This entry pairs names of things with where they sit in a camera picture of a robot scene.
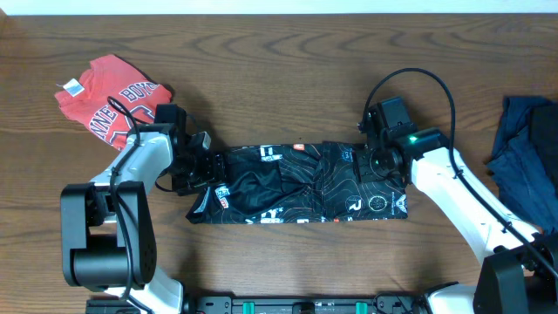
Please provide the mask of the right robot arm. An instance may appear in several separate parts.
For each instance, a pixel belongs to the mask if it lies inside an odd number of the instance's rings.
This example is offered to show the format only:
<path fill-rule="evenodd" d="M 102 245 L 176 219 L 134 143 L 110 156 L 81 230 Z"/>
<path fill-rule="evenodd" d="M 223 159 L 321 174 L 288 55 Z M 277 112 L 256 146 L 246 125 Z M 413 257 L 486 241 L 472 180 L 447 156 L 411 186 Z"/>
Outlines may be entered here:
<path fill-rule="evenodd" d="M 362 183 L 413 185 L 460 232 L 481 265 L 476 285 L 447 283 L 413 300 L 390 299 L 404 313 L 555 313 L 557 237 L 543 235 L 503 205 L 469 170 L 438 129 L 419 130 L 401 98 L 366 104 L 353 154 Z"/>

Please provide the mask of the black orange patterned jersey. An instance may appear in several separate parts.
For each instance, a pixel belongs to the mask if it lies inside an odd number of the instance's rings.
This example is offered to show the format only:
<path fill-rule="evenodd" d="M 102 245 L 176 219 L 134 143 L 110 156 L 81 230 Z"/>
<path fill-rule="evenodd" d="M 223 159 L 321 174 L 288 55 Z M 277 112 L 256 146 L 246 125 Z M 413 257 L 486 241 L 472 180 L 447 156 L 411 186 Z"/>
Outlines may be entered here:
<path fill-rule="evenodd" d="M 360 144 L 234 147 L 227 179 L 206 188 L 186 218 L 192 223 L 283 224 L 405 219 L 401 181 L 366 182 L 355 170 Z"/>

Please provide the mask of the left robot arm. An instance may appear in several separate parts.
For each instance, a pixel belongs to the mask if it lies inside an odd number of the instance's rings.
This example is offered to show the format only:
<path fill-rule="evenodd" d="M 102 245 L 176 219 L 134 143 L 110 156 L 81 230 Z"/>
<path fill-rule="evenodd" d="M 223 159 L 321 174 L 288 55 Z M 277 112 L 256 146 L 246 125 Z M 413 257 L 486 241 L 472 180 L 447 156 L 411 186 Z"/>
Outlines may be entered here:
<path fill-rule="evenodd" d="M 122 310 L 194 313 L 184 285 L 157 264 L 147 197 L 168 174 L 177 195 L 198 194 L 226 179 L 210 137 L 187 133 L 187 113 L 159 105 L 151 124 L 134 123 L 106 170 L 60 195 L 62 272 L 70 286 L 118 297 Z"/>

